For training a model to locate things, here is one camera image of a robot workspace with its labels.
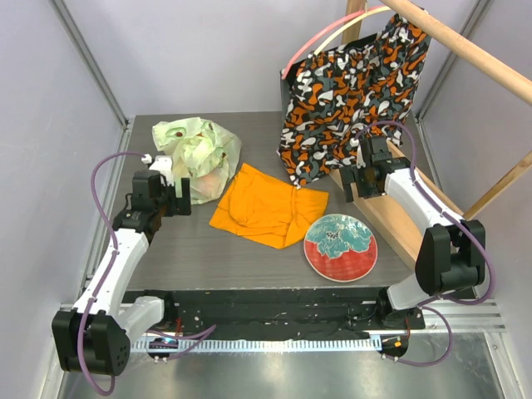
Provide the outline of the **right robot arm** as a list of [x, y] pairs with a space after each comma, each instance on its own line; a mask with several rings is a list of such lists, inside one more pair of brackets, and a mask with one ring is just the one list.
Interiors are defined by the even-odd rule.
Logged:
[[348, 201], [387, 195], [423, 235], [413, 274], [377, 296], [380, 325], [394, 328], [418, 305], [485, 281], [483, 224], [467, 222], [448, 208], [406, 157], [393, 157], [384, 137], [361, 139], [356, 165], [341, 168], [340, 177]]

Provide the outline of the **green avocado plastic bag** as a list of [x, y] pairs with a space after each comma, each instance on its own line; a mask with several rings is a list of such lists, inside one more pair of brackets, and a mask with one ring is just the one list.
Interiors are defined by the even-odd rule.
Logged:
[[177, 180], [190, 180], [192, 204], [218, 199], [234, 177], [242, 142], [234, 133], [200, 117], [152, 126], [155, 147], [172, 158]]

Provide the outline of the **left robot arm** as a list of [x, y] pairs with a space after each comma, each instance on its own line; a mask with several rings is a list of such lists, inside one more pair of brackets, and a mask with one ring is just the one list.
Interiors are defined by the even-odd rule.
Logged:
[[181, 179], [180, 188], [177, 193], [158, 170], [135, 172], [94, 277], [72, 308], [52, 319], [62, 370], [117, 377], [126, 368], [133, 342], [152, 327], [166, 332], [176, 324], [176, 307], [164, 291], [146, 290], [126, 310], [121, 303], [162, 219], [191, 214], [189, 179]]

